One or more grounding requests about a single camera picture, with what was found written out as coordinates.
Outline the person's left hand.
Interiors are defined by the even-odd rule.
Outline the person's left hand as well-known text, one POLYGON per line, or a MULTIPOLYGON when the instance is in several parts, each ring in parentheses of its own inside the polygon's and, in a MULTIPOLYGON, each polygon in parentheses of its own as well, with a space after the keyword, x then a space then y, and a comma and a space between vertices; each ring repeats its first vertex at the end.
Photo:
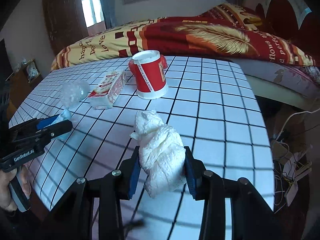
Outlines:
MULTIPOLYGON (((8 173, 4 171, 0 171, 0 205, 1 209, 5 211, 15 211, 17 210, 17 205, 15 201, 12 199, 10 190, 9 190, 9 183, 16 177, 17 169, 14 169, 8 173)), ((31 185, 28 178, 28 169, 25 165, 21 167, 21 171, 18 174, 22 182, 22 191, 26 195, 27 198, 30 197, 31 194, 31 185)))

